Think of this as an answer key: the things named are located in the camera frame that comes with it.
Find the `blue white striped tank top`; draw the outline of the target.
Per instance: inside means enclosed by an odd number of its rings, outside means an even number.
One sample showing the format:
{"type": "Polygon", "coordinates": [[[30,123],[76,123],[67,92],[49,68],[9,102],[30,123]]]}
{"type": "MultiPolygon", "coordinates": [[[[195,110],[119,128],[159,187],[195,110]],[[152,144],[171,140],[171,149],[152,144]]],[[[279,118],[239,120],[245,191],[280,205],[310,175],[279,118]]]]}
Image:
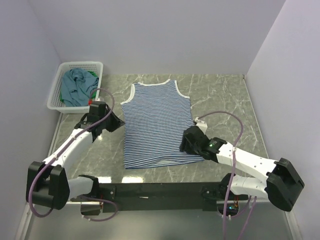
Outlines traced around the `blue white striped tank top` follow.
{"type": "Polygon", "coordinates": [[[184,131],[194,125],[191,100],[176,80],[131,85],[121,103],[124,117],[125,169],[149,169],[202,162],[198,155],[180,151],[184,131]]]}

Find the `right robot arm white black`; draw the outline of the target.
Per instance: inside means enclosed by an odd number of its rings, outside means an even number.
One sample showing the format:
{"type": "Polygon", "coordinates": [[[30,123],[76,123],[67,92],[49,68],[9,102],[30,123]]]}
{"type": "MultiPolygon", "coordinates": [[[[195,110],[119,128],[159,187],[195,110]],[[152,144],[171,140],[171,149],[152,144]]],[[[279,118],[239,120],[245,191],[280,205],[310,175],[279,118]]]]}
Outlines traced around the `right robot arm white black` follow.
{"type": "Polygon", "coordinates": [[[184,131],[180,150],[217,164],[235,167],[249,175],[228,174],[223,178],[219,193],[226,200],[235,195],[253,196],[268,199],[278,209],[290,212],[305,187],[289,160],[263,158],[235,148],[221,138],[209,139],[197,126],[184,131]]]}

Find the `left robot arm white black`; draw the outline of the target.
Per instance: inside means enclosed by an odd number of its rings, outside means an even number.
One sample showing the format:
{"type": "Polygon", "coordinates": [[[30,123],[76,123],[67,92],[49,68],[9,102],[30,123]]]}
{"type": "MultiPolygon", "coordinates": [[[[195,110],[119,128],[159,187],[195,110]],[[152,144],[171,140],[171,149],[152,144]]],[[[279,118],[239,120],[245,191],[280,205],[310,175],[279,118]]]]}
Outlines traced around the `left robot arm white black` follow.
{"type": "Polygon", "coordinates": [[[95,101],[52,155],[29,165],[25,194],[29,205],[60,210],[68,200],[79,196],[88,201],[96,200],[100,196],[98,178],[82,174],[68,179],[67,171],[103,131],[112,133],[124,124],[105,102],[95,101]]]}

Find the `white plastic laundry basket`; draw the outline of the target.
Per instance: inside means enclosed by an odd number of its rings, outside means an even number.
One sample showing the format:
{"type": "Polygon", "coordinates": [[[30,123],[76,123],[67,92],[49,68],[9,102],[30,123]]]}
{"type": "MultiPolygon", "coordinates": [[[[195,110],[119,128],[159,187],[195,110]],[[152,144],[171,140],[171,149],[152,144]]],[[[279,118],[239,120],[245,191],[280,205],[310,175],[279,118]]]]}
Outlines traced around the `white plastic laundry basket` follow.
{"type": "Polygon", "coordinates": [[[90,98],[99,97],[103,64],[72,61],[60,64],[47,100],[47,108],[63,114],[84,114],[90,98]]]}

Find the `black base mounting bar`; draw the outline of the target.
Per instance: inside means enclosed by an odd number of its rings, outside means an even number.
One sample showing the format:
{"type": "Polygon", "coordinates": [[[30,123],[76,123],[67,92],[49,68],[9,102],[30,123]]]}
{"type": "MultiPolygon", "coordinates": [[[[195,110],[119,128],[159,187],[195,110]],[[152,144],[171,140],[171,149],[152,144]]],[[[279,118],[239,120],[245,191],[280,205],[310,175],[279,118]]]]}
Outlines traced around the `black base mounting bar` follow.
{"type": "Polygon", "coordinates": [[[119,211],[216,211],[226,190],[219,182],[101,183],[95,197],[114,202],[119,211]]]}

